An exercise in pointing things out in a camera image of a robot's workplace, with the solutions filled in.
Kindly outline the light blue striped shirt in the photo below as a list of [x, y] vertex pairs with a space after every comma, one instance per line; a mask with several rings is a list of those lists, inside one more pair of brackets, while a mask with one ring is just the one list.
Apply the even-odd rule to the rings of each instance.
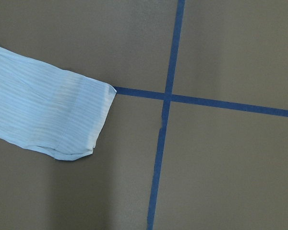
[[0, 47], [0, 138], [23, 149], [63, 161], [91, 155], [116, 93]]

